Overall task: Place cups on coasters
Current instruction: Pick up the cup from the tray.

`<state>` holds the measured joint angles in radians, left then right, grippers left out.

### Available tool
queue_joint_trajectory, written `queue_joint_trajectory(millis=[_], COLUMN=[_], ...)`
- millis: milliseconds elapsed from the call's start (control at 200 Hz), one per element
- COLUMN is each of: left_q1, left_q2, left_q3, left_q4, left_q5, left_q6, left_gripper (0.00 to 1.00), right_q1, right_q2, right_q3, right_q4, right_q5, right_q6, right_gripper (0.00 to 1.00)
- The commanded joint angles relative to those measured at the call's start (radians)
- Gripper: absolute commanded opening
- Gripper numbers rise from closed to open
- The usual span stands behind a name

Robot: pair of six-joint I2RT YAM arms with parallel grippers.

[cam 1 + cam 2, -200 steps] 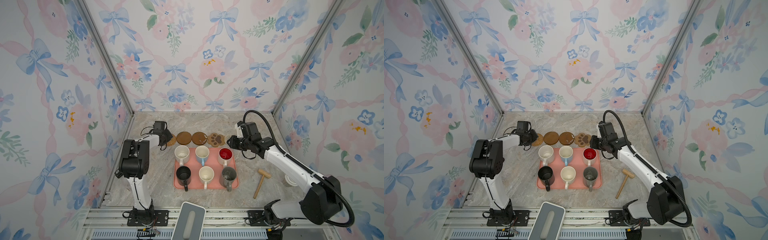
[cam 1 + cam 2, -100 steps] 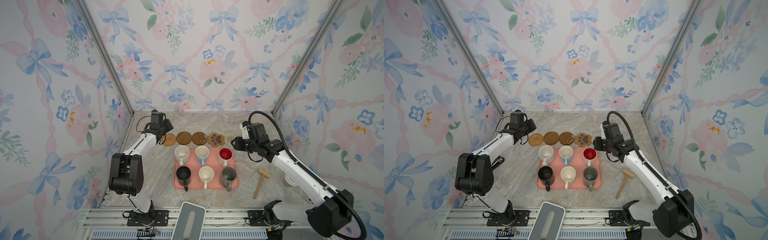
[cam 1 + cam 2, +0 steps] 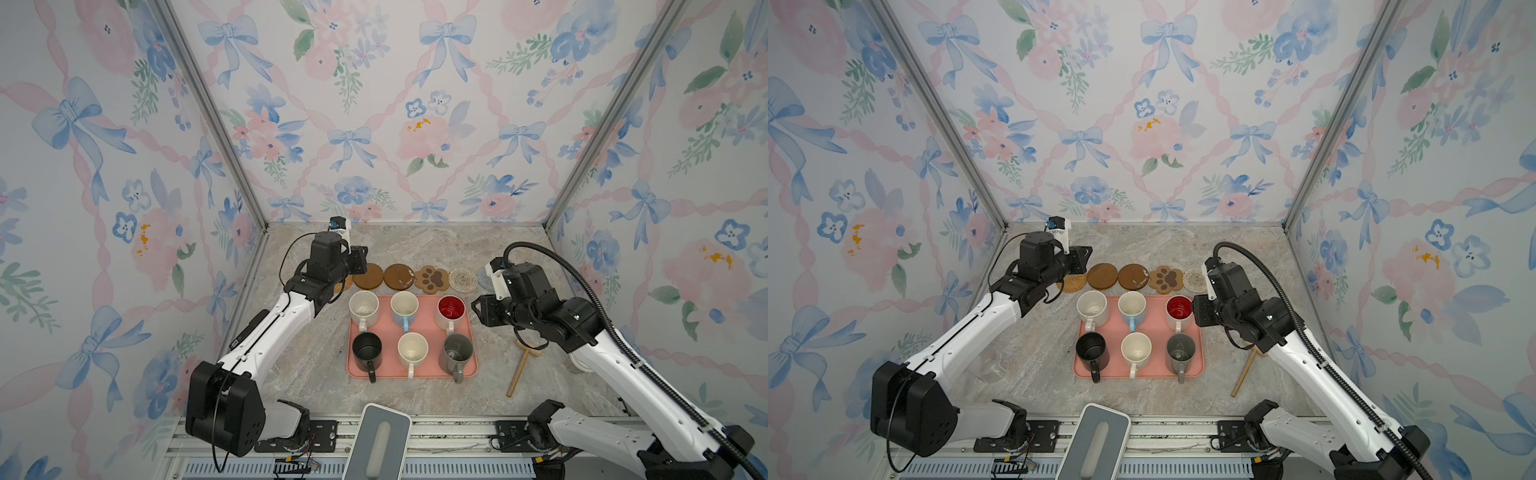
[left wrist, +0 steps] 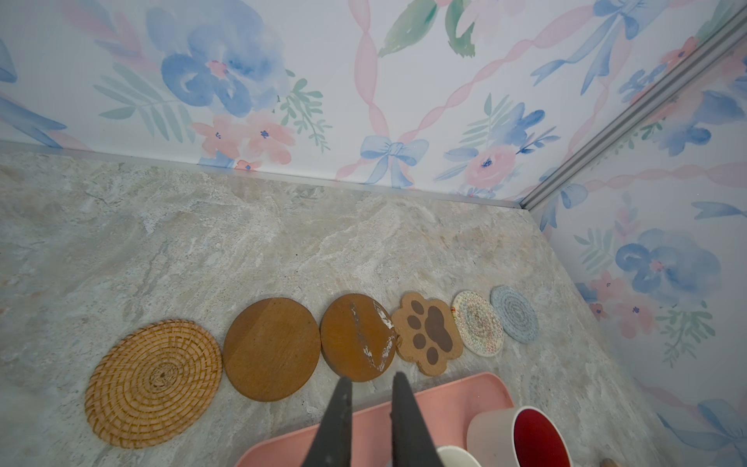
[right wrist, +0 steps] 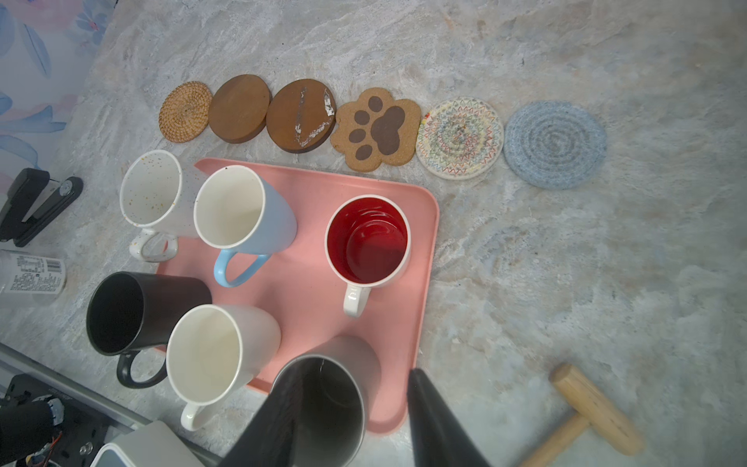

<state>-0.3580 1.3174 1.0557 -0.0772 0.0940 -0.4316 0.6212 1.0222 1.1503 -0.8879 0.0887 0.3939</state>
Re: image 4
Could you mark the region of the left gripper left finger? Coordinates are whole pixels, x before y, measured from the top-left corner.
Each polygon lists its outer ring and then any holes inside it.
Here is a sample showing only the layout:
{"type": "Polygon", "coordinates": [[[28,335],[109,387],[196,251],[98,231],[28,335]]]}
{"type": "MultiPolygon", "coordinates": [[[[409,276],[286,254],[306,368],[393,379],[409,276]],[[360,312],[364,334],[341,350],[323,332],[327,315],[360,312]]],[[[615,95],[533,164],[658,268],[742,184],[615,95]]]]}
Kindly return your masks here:
{"type": "Polygon", "coordinates": [[[340,378],[303,461],[303,467],[351,465],[352,388],[352,381],[348,377],[340,378]]]}

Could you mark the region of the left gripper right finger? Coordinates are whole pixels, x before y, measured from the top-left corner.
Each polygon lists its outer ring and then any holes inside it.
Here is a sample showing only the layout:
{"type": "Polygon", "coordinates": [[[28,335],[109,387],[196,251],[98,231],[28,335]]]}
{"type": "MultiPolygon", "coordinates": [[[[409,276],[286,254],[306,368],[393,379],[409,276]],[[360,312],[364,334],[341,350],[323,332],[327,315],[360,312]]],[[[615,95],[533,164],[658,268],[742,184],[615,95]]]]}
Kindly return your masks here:
{"type": "Polygon", "coordinates": [[[392,465],[443,467],[406,375],[398,372],[392,392],[392,465]]]}

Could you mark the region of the pink mug red inside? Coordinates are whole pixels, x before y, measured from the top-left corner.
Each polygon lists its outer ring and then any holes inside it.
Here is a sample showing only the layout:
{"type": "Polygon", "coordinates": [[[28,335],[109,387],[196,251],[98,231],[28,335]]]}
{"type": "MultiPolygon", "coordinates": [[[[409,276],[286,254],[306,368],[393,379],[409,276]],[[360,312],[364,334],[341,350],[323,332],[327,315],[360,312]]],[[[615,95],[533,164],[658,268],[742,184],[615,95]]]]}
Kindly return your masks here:
{"type": "Polygon", "coordinates": [[[482,466],[572,465],[556,425],[529,406],[478,414],[469,424],[466,446],[482,466]]]}

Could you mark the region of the dark brown round coaster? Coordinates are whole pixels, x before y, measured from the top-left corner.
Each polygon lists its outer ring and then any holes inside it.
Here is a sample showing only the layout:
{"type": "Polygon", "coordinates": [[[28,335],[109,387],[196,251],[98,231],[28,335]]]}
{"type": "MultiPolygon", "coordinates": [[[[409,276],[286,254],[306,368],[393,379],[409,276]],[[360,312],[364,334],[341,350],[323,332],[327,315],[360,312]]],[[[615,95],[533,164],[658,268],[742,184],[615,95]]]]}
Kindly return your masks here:
{"type": "Polygon", "coordinates": [[[320,336],[328,365],[354,383],[380,377],[395,357],[397,333],[389,313],[363,294],[334,300],[322,318],[320,336]]]}

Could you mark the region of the plain wooden round coaster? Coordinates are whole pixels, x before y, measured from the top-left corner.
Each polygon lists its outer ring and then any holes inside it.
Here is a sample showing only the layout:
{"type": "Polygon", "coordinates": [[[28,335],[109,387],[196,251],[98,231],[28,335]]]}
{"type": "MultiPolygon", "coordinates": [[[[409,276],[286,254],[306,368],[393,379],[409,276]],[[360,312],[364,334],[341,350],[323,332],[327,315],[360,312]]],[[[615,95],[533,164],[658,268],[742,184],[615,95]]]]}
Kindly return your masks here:
{"type": "Polygon", "coordinates": [[[320,332],[311,312],[291,299],[270,298],[249,305],[231,323],[223,361],[240,394],[275,402],[307,383],[320,353],[320,332]]]}

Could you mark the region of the white multicolour woven coaster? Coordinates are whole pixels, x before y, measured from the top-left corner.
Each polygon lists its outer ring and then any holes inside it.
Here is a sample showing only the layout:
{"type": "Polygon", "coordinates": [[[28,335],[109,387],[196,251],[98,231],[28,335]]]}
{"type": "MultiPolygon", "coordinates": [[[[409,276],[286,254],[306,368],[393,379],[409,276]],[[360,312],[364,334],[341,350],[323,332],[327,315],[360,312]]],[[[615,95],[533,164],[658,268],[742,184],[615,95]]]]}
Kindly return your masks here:
{"type": "Polygon", "coordinates": [[[451,312],[468,350],[482,357],[494,357],[501,351],[504,329],[489,301],[474,291],[462,291],[453,298],[451,312]]]}

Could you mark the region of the light blue woven coaster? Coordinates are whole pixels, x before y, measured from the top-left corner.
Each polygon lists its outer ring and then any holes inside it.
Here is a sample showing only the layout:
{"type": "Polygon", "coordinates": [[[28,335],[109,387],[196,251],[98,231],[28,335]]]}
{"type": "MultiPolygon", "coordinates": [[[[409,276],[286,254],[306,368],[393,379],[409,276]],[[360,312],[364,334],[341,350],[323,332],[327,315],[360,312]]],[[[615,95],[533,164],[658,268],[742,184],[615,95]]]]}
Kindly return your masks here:
{"type": "Polygon", "coordinates": [[[539,335],[539,321],[531,303],[517,290],[499,285],[490,292],[490,303],[504,331],[522,344],[534,342],[539,335]]]}

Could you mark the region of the rattan woven coaster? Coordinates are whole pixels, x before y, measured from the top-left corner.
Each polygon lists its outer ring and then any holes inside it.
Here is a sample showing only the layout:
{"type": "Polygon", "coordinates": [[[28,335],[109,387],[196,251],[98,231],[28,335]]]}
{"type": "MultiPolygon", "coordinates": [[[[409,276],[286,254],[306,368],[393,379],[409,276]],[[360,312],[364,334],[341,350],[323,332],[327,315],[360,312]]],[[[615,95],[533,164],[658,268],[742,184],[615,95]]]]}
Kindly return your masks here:
{"type": "Polygon", "coordinates": [[[96,366],[86,417],[112,446],[154,447],[206,412],[222,376],[221,348],[206,329],[185,319],[152,323],[123,338],[96,366]]]}

